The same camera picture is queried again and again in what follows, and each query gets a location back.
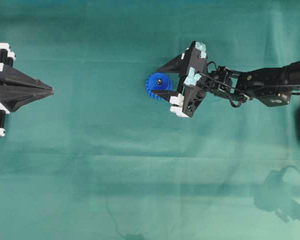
blue gear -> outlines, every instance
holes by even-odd
[[[145,82],[145,89],[148,95],[157,100],[161,100],[162,98],[152,93],[152,90],[172,90],[172,81],[168,75],[162,72],[155,72]]]

gear teeth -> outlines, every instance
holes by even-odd
[[[157,85],[156,83],[158,78],[162,79],[161,85]],[[152,93],[152,90],[172,90],[172,81],[168,75],[162,72],[155,72],[151,76],[149,76],[145,81],[145,89],[151,98],[156,100],[162,100],[161,97]]]

robotic arm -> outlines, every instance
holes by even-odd
[[[15,60],[9,44],[0,43],[0,137],[6,134],[6,114],[54,94],[52,87],[13,68]]]
[[[284,67],[241,72],[217,67],[207,60],[206,46],[193,41],[184,53],[158,69],[158,72],[179,74],[176,91],[152,92],[172,105],[171,112],[186,118],[193,117],[207,92],[228,99],[234,108],[254,98],[268,107],[278,107],[288,105],[292,95],[300,95],[294,92],[300,91],[300,61]],[[214,64],[215,70],[208,72],[210,64]],[[235,87],[232,79],[237,79]]]

green fabric backdrop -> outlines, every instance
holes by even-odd
[[[0,0],[14,67],[55,92],[7,118],[0,240],[300,240],[253,201],[271,170],[300,169],[300,97],[208,95],[176,117],[145,80],[193,40],[239,71],[299,61],[300,0]],[[284,180],[300,204],[300,176]]]

screw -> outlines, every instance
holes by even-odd
[[[158,78],[158,79],[156,80],[156,84],[161,85],[161,84],[162,84],[162,79],[161,79],[161,78]]]

